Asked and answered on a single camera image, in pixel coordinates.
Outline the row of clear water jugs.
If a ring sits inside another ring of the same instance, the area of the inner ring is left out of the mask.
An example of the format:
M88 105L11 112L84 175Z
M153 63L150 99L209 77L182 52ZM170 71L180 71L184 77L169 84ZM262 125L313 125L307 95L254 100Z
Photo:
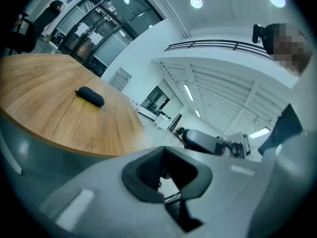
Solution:
M130 98L130 97L129 97L128 99L129 99L129 101L130 101L132 107L133 107L135 110L138 110L139 107L140 107L139 103L136 102L134 99L132 99L132 98Z

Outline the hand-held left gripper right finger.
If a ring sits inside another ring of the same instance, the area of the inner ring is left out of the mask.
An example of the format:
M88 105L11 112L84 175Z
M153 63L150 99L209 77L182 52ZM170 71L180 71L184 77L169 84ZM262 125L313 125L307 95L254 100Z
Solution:
M247 238L260 199L260 163L165 147L164 163L179 195L164 208L164 238Z

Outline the grey folded table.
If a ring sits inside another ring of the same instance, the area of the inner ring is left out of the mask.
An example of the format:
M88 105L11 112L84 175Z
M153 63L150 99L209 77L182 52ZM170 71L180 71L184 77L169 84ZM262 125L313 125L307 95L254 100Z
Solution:
M112 76L109 81L109 84L117 89L118 91L122 91L128 81L131 79L131 75L127 73L124 69L120 68L116 71L116 73Z

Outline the dark glass window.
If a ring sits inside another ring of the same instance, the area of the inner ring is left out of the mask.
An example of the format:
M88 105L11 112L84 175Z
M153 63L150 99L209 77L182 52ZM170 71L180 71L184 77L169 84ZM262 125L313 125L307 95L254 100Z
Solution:
M162 92L159 87L155 87L147 98L142 102L141 106L154 115L158 116L163 107L168 103L169 98Z

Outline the white wall pipes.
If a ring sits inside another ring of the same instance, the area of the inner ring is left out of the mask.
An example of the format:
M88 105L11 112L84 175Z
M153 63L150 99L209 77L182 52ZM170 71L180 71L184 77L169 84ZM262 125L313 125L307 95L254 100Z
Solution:
M160 0L163 4L169 16L175 23L178 30L181 32L183 38L188 38L190 36L189 32L187 31L185 25L183 24L182 20L180 19L179 15L177 14L176 10L173 8L172 4L168 0Z

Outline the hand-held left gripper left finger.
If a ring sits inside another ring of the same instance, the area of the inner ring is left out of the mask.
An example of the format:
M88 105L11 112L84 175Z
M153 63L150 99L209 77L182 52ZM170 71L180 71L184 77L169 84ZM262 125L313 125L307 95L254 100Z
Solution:
M40 210L64 231L80 238L181 238L182 228L164 204L142 202L124 186L124 166L144 149L98 162L55 190Z

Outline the black high-back office chair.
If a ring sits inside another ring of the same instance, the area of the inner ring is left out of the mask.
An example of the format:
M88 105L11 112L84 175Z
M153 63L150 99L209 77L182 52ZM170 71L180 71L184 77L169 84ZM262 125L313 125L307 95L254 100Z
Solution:
M17 54L30 53L34 50L38 38L41 36L45 27L51 24L63 11L65 5L60 0L54 0L51 2L43 13L35 20L31 21L26 16L26 13L22 13L25 17L23 21L28 24L25 34L17 32L10 32L8 35L8 41L6 47L9 48L8 55L12 55L15 51Z

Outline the black framed glass entrance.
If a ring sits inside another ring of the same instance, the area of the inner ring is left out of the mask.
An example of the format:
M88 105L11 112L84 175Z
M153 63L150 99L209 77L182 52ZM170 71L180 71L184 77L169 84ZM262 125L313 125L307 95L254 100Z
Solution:
M81 0L53 30L52 42L101 77L128 45L162 20L148 0ZM90 28L78 37L81 22ZM88 38L92 32L103 36L97 45Z

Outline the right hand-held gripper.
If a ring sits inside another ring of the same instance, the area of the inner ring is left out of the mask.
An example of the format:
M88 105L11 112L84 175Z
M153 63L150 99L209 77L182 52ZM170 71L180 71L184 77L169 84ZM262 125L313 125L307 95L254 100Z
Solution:
M183 132L185 149L217 155L217 143L218 138L195 129L186 129ZM226 138L220 155L226 158L246 158L250 153L248 135L238 132Z

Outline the person's black shirt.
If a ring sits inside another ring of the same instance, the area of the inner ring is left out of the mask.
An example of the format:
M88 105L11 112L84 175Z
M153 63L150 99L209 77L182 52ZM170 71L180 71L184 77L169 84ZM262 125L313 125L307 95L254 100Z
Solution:
M258 152L263 155L267 149L276 148L285 140L303 131L302 125L291 104L289 104L276 124L266 141L258 148Z

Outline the black balcony railing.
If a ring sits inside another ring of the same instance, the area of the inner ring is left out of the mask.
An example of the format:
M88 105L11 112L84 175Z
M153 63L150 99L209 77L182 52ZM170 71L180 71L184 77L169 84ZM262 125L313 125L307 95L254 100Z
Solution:
M164 51L174 51L181 49L195 49L195 48L219 48L232 51L243 52L251 54L257 57L261 57L268 60L273 60L273 58L268 55L265 49L261 46L250 44L241 41L233 40L194 40L186 41L169 45Z

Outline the white paper notice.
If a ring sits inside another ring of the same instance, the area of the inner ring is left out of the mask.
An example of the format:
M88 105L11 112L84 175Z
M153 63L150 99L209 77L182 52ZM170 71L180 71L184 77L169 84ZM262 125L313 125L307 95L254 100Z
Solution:
M81 22L74 34L78 37L81 37L81 35L83 35L89 28L90 27L88 25L86 25L84 22Z
M91 40L91 42L94 44L94 45L97 45L102 39L103 39L103 36L100 35L99 33L96 33L96 32L92 32L88 38Z

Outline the white sink cabinet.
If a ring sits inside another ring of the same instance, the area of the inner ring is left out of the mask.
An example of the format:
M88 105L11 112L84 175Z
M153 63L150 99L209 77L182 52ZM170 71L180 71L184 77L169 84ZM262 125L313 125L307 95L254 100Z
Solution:
M172 122L167 117L160 114L154 121L153 125L156 128L166 131L172 125Z

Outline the black oval case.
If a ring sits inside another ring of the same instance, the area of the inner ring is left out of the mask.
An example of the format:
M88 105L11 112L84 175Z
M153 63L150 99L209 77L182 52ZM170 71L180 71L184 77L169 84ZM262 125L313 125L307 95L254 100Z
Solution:
M78 90L75 91L75 93L77 97L88 101L96 107L101 108L105 104L103 97L89 87L80 87Z

